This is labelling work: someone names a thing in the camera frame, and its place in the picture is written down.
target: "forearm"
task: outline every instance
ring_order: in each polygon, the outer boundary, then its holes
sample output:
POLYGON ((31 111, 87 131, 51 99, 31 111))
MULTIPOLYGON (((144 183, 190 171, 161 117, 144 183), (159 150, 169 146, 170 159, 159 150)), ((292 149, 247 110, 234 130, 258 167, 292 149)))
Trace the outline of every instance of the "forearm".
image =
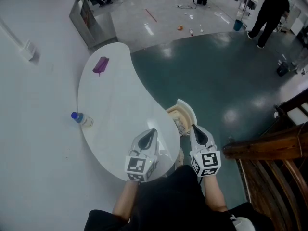
POLYGON ((221 212, 228 210, 216 176, 206 176, 203 180, 205 187, 205 202, 210 209, 221 212))
POLYGON ((124 186, 121 196, 115 204, 112 214, 128 221, 134 206, 137 190, 138 182, 128 180, 124 186))

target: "sneaker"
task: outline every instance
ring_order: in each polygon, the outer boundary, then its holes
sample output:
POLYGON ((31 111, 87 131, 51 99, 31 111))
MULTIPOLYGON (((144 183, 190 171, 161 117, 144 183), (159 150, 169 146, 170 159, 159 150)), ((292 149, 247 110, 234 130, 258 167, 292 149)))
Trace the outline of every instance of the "sneaker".
POLYGON ((184 152, 182 148, 180 148, 179 155, 174 163, 174 169, 176 170, 178 167, 182 166, 184 162, 184 152))
POLYGON ((252 40, 252 38, 249 36, 249 32, 247 32, 247 36, 248 36, 248 38, 249 38, 250 40, 252 40))

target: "water bottle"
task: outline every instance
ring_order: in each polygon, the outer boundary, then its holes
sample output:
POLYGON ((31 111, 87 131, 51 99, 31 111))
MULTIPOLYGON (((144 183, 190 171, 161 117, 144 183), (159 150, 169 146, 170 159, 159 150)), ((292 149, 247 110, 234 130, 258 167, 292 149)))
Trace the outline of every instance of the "water bottle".
POLYGON ((71 117, 80 125, 82 125, 83 127, 92 127, 93 126, 93 119, 91 117, 88 117, 87 115, 79 112, 73 112, 71 114, 71 117))

